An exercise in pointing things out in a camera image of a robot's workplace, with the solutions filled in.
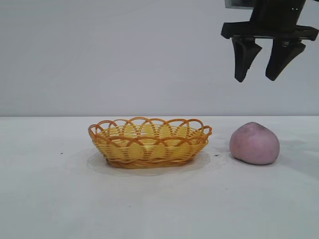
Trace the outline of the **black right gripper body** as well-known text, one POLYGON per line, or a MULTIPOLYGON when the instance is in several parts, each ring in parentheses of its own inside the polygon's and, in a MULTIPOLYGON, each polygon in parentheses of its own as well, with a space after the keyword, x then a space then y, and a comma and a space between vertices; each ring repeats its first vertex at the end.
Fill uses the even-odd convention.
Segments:
POLYGON ((304 0, 257 0, 249 21, 225 22, 221 35, 226 38, 301 39, 315 41, 319 30, 297 25, 304 0))

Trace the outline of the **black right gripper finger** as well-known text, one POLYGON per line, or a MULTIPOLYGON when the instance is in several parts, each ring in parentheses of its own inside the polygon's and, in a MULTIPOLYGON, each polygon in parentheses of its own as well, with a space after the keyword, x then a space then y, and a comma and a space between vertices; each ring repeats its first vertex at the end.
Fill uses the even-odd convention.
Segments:
POLYGON ((256 44, 255 38, 233 37, 232 44, 235 56, 234 76, 241 83, 262 47, 256 44))
POLYGON ((299 38, 273 40, 271 56, 265 75, 271 81, 277 79, 285 67, 298 55, 303 53, 306 46, 299 38))

